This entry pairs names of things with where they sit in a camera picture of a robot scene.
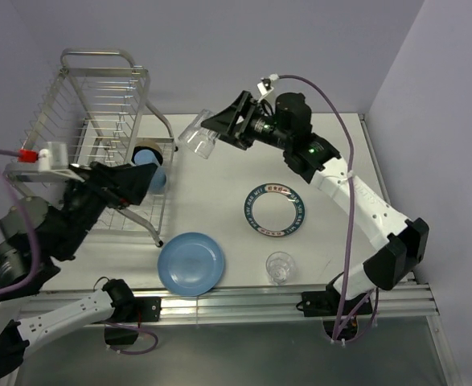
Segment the blue plastic cup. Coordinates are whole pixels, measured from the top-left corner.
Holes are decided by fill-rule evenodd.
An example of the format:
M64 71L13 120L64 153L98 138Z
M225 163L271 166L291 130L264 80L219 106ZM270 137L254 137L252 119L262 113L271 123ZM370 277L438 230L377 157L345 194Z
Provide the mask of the blue plastic cup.
M152 149L143 148L138 150L133 156L133 163L137 166L145 164L152 164L156 166L148 189L148 192L152 195L162 194L165 191L167 183L166 171L162 166L162 163L159 160L157 154L158 152Z

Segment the clear glass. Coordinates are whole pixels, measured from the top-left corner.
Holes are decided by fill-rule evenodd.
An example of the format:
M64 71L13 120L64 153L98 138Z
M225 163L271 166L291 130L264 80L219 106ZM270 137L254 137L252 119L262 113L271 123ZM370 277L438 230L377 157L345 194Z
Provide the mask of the clear glass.
M201 124L214 115L212 111L203 109L179 135L179 141L203 159L208 159L211 155L219 134L203 128Z
M269 280L274 285L284 285L291 281L296 273L296 264L291 255L278 251L268 256L265 262Z

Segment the black and tan bowl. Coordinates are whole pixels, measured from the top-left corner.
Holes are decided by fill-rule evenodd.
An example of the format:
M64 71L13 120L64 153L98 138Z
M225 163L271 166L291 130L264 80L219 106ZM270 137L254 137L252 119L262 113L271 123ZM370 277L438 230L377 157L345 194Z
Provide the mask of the black and tan bowl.
M139 141L133 148L131 161L135 165L155 163L163 164L163 152L160 145L152 139Z

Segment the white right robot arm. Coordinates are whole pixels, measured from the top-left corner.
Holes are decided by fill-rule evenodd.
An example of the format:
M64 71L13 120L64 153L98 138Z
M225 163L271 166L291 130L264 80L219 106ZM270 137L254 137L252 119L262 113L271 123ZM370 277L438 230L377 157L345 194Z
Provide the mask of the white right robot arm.
M267 115L250 92L242 92L226 109L204 119L201 126L241 150L254 142L281 150L292 172L348 215L347 239L352 239L354 228L368 238L375 254L358 265L345 261L343 272L326 286L328 308L341 314L365 293L392 290L421 263L429 226L421 218L409 219L380 198L329 141L314 133L311 118L312 110L301 93L282 93L273 115Z

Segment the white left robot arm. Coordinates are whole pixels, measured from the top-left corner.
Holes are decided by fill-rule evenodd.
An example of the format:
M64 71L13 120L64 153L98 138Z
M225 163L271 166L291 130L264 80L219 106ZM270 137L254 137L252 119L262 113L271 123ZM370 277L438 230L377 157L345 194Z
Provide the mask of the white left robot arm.
M103 211L125 209L145 198L154 164L70 166L59 206L39 196L18 200L0 219L0 379L45 343L95 322L126 322L136 314L132 290L110 279L86 298L33 319L15 320L23 304L72 261Z

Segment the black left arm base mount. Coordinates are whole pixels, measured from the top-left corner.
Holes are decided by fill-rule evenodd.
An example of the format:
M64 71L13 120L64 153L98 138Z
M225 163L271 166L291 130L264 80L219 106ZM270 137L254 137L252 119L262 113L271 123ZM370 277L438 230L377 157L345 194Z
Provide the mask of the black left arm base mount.
M139 297L123 320L110 319L104 325L104 341L114 351L139 352L156 347L155 333L149 325L160 319L162 299Z

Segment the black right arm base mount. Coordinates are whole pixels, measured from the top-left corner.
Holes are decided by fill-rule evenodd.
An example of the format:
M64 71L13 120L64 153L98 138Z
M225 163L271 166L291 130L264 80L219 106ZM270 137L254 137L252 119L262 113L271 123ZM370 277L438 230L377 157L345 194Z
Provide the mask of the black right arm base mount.
M348 316L351 311L364 298L365 294L358 295L352 300L345 300L342 316ZM340 295L337 292L305 291L301 293L301 301L295 305L296 310L301 311L304 317L335 317L339 308ZM356 315L370 315L373 311L371 302L365 301L354 313Z

